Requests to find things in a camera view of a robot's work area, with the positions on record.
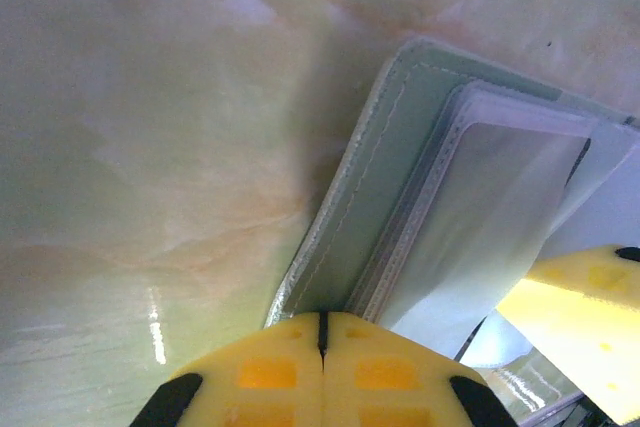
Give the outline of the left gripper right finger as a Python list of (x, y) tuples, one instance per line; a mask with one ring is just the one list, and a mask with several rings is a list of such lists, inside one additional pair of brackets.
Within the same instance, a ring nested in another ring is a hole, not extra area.
[(355, 315), (322, 314), (324, 426), (513, 426), (473, 369)]

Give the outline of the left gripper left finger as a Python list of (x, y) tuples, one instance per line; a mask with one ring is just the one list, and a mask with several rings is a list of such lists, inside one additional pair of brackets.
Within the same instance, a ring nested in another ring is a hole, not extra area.
[(307, 313), (222, 347), (162, 383), (133, 426), (319, 426), (323, 315)]

